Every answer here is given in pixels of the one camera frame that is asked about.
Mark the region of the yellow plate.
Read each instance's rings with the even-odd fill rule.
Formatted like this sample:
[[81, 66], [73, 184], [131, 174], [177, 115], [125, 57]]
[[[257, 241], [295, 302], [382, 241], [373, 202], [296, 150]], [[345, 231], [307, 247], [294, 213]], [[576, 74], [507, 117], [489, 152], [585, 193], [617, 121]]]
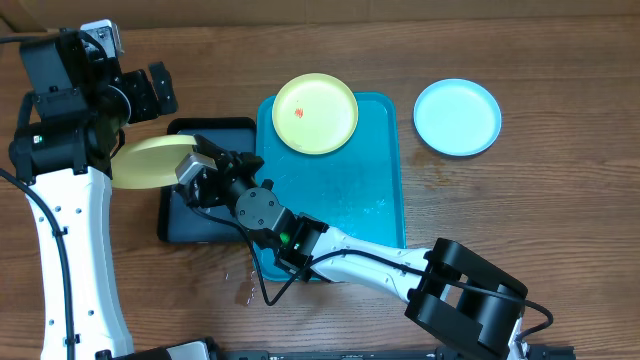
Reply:
[[276, 94], [272, 123], [291, 149], [324, 155], [345, 145], [354, 134], [359, 108], [352, 90], [338, 78], [308, 73], [288, 81]]
[[175, 170], [195, 145], [193, 135], [164, 135], [125, 144], [111, 160], [112, 187], [137, 190], [177, 184]]

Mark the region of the light blue plate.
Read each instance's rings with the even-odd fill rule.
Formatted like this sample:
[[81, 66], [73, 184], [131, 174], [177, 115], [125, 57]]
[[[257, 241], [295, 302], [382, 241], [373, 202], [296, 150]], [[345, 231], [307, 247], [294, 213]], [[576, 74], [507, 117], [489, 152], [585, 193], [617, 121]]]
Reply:
[[483, 86], [466, 79], [443, 79], [416, 99], [414, 126], [433, 150], [470, 157], [489, 149], [500, 135], [502, 111]]

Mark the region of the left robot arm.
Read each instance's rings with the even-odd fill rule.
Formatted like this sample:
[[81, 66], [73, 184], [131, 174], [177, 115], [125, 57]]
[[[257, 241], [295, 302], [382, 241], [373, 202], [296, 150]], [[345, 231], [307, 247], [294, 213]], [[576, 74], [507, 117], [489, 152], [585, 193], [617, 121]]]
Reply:
[[36, 225], [44, 294], [44, 359], [166, 359], [138, 353], [120, 306], [110, 240], [112, 162], [123, 127], [173, 113], [161, 62], [123, 74], [114, 59], [36, 67], [10, 144]]

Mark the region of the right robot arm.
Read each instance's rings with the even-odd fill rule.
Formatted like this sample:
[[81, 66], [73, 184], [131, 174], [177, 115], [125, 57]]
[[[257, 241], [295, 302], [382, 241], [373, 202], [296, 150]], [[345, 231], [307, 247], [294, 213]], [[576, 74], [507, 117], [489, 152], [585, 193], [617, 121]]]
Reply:
[[405, 302], [405, 315], [465, 359], [523, 359], [520, 332], [527, 288], [463, 245], [440, 238], [430, 249], [400, 249], [354, 238], [281, 205], [261, 157], [227, 151], [201, 135], [175, 172], [176, 191], [202, 214], [225, 206], [252, 252], [270, 250], [293, 280], [353, 283]]

